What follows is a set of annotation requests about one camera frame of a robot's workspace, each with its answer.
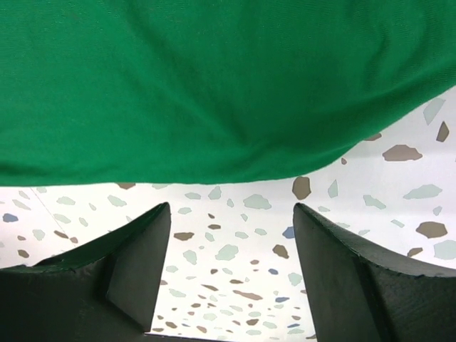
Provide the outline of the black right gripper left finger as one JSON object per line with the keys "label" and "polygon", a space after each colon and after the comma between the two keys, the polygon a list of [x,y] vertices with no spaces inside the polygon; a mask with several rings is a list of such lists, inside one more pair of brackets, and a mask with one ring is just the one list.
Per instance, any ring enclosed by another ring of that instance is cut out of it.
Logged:
{"label": "black right gripper left finger", "polygon": [[154,341],[170,226],[170,206],[162,203],[34,266],[3,268],[1,339]]}

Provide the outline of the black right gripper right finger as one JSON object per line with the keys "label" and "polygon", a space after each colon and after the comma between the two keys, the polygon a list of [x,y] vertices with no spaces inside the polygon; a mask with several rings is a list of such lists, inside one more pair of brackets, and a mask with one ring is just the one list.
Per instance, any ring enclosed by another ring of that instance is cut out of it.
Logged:
{"label": "black right gripper right finger", "polygon": [[455,270],[411,259],[298,203],[294,235],[318,341],[454,341]]}

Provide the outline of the green t-shirt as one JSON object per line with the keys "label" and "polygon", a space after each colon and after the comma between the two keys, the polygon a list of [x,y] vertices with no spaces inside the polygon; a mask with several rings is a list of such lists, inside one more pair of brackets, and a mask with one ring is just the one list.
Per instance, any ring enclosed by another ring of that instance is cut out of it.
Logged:
{"label": "green t-shirt", "polygon": [[453,1],[3,1],[1,185],[295,177],[454,85]]}

